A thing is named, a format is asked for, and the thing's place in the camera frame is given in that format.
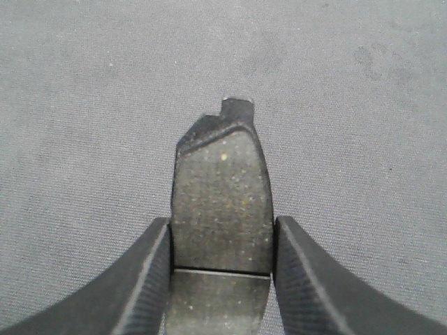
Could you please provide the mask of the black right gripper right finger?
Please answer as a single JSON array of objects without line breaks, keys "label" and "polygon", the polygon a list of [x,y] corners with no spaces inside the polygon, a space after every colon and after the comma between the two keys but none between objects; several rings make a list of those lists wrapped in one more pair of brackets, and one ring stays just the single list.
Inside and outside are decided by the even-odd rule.
[{"label": "black right gripper right finger", "polygon": [[293,217],[277,217],[275,237],[274,286],[286,334],[446,333],[345,269]]}]

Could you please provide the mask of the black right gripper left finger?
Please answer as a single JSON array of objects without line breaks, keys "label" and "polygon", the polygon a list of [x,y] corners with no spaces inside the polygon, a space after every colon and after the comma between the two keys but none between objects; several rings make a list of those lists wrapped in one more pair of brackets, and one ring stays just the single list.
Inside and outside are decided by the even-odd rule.
[{"label": "black right gripper left finger", "polygon": [[158,334],[168,300],[168,218],[157,218],[85,287],[3,334]]}]

